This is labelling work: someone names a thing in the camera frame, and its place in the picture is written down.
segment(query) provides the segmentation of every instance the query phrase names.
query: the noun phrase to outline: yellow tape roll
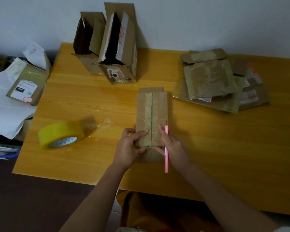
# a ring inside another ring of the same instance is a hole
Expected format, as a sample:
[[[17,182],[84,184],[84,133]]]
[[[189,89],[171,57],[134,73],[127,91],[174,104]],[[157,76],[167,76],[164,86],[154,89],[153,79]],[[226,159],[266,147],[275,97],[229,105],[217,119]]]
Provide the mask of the yellow tape roll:
[[[60,122],[46,126],[38,132],[40,148],[52,150],[77,143],[85,134],[80,121]]]

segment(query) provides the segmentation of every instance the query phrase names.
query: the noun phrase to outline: right hand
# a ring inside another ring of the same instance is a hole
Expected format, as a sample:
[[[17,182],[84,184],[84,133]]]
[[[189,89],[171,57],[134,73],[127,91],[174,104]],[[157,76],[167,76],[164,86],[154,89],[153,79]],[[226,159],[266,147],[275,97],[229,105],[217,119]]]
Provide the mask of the right hand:
[[[158,130],[161,133],[161,144],[168,150],[170,163],[178,172],[182,173],[191,164],[186,146],[177,137],[167,135],[162,125],[158,125]],[[164,156],[164,149],[153,148]]]

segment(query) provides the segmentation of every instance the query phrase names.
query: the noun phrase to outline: forearm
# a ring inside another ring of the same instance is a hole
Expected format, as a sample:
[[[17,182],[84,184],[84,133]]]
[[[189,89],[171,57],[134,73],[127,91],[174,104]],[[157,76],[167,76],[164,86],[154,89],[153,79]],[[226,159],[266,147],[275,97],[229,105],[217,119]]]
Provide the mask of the forearm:
[[[125,170],[111,164],[91,193],[84,199],[60,232],[104,232],[116,191]]]
[[[272,232],[279,226],[256,210],[196,165],[182,172],[185,179],[198,191],[219,224],[228,232]]]

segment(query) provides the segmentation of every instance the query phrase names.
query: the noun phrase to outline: table surface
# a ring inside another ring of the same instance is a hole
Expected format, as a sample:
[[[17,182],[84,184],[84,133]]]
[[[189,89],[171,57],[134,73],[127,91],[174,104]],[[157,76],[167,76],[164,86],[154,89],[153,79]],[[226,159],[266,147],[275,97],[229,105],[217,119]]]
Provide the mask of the table surface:
[[[247,56],[268,87],[271,104],[225,115],[172,97],[182,76],[180,51],[138,50],[138,83],[110,85],[90,75],[62,43],[13,173],[97,184],[111,164],[123,128],[135,127],[140,87],[168,92],[169,126],[207,173],[259,210],[290,214],[290,59]],[[37,132],[59,121],[95,120],[81,142],[52,151]],[[135,163],[120,189],[202,200],[174,168]]]

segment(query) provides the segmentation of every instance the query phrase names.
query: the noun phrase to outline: red sticker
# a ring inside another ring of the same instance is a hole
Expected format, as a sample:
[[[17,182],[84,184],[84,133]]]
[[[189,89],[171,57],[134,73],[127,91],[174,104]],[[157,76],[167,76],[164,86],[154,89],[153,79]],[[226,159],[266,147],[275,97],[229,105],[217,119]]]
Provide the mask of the red sticker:
[[[25,102],[32,102],[32,98],[29,98],[29,97],[24,97],[23,99]]]

